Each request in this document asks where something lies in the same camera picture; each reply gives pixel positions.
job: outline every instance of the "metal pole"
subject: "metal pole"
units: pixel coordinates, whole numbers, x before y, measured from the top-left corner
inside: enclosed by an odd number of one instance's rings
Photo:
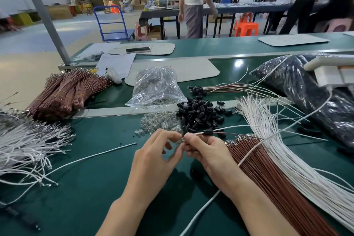
[[[63,45],[63,42],[61,41],[61,39],[58,35],[57,30],[54,27],[52,20],[50,19],[50,16],[43,4],[43,1],[42,0],[32,0],[32,2],[38,12],[38,15],[41,17],[42,22],[43,22],[45,28],[47,29],[49,36],[52,39],[55,47],[57,48],[59,55],[62,58],[64,64],[69,65],[71,63],[69,55]]]

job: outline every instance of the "person's left hand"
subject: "person's left hand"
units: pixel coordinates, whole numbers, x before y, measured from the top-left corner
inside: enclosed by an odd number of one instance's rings
[[[176,131],[158,129],[143,147],[135,152],[128,183],[122,198],[133,200],[134,203],[140,203],[144,207],[148,207],[183,157],[182,148],[177,147],[175,153],[164,160],[162,157],[162,153],[165,152],[164,147],[172,149],[168,140],[176,142],[181,137],[182,135]]]

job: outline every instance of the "clear plastic bag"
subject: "clear plastic bag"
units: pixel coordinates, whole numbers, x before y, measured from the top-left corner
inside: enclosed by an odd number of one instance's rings
[[[250,74],[263,78],[287,56],[269,60]],[[307,72],[303,69],[304,64],[317,56],[340,58],[340,56],[330,54],[290,55],[264,80],[264,83],[283,92],[305,114],[313,112],[329,96],[325,88],[318,86],[314,72]],[[347,146],[341,147],[340,150],[344,150],[345,154],[354,155],[354,97],[347,88],[335,88],[330,101],[311,118]]]
[[[170,105],[185,101],[187,98],[177,85],[175,72],[165,67],[152,67],[137,73],[133,97],[126,105]]]

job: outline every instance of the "black pants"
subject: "black pants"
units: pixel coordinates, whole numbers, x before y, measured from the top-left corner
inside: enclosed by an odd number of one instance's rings
[[[332,19],[336,18],[345,18],[342,15],[335,15],[332,10],[328,10],[326,8],[323,8],[322,10],[319,10],[317,13],[312,14],[309,17],[309,23],[307,25],[307,33],[313,33],[317,23],[322,22],[322,21],[329,21]]]
[[[273,18],[272,18],[272,22],[271,22],[271,25],[272,25],[271,31],[277,30],[280,20],[283,17],[283,15],[284,15],[283,11],[277,11],[277,12],[273,13]]]
[[[313,4],[315,4],[315,0],[296,0],[289,9],[285,24],[279,34],[289,34],[297,20],[299,20],[298,33],[306,33]]]

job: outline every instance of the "gray pants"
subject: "gray pants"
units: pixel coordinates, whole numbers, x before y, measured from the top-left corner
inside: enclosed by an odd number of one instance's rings
[[[203,38],[203,5],[184,5],[186,38]]]

